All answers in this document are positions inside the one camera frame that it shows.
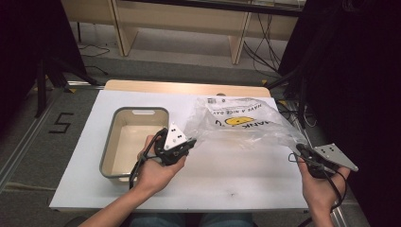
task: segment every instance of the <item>person's leg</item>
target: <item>person's leg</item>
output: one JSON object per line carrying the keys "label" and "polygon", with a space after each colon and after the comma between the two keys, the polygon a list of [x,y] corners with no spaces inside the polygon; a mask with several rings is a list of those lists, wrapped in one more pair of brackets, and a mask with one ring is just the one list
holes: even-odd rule
{"label": "person's leg", "polygon": [[178,213],[135,213],[130,227],[184,227],[185,215]]}
{"label": "person's leg", "polygon": [[204,214],[200,227],[253,227],[251,213]]}

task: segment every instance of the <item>yellow smiley face logo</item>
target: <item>yellow smiley face logo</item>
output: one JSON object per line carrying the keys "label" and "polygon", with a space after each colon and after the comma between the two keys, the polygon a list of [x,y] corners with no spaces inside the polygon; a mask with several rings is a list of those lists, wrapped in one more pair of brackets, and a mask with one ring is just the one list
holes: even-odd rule
{"label": "yellow smiley face logo", "polygon": [[236,126],[253,121],[254,119],[248,116],[237,116],[225,120],[226,124]]}

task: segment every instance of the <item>white table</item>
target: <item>white table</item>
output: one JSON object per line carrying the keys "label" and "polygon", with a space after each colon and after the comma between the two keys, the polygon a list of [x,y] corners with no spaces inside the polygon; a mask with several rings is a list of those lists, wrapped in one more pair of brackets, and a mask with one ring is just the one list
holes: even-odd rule
{"label": "white table", "polygon": [[[120,84],[127,86],[134,83],[150,83],[150,90],[157,85],[174,85],[132,81],[122,81]],[[253,87],[239,89],[254,89],[256,93],[262,91]],[[180,129],[184,129],[185,119],[192,111],[191,103],[199,96],[100,91],[50,208],[61,211],[103,208],[128,190],[128,183],[111,181],[99,171],[100,159],[115,110],[122,106],[161,106],[169,111],[170,122],[174,121]],[[275,106],[272,98],[258,98]],[[253,212],[307,207],[302,196],[298,167],[288,161],[288,155],[291,153],[289,148],[256,146],[244,149],[237,145],[205,144],[207,143],[191,149],[185,168],[162,192],[143,203],[137,210]]]}

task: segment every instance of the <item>plastic bag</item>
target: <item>plastic bag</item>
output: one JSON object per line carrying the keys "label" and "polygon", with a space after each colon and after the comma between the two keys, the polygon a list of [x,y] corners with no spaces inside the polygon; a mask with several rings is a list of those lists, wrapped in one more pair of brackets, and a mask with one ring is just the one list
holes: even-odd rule
{"label": "plastic bag", "polygon": [[198,98],[184,134],[198,140],[228,140],[243,148],[255,143],[297,150],[305,137],[265,101],[254,98]]}

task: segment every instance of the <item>black number 5 marking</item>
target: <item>black number 5 marking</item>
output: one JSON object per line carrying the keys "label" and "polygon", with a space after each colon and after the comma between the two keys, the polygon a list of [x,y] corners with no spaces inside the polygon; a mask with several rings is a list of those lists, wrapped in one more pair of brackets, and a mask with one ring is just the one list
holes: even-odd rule
{"label": "black number 5 marking", "polygon": [[63,125],[63,126],[65,126],[64,130],[63,131],[49,131],[49,133],[66,133],[67,132],[71,123],[60,122],[61,117],[64,115],[74,115],[74,114],[73,113],[60,113],[59,117],[57,117],[57,120],[54,123],[54,125]]}

